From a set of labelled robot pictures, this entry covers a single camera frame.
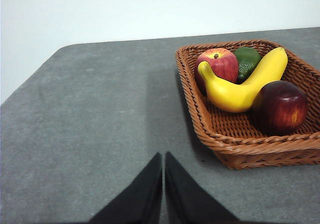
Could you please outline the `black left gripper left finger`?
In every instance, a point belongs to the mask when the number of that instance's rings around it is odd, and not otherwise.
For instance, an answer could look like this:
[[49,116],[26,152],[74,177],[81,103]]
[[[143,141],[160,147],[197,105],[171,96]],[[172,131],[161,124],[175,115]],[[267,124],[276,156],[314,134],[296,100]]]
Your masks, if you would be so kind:
[[162,156],[156,153],[131,184],[90,224],[158,224],[163,193]]

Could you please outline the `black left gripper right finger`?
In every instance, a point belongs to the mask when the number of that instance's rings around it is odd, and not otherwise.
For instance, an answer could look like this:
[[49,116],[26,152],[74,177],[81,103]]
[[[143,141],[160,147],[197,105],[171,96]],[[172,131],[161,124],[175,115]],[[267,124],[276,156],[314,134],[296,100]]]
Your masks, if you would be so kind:
[[170,152],[165,154],[165,190],[183,224],[233,224],[239,221],[210,196]]

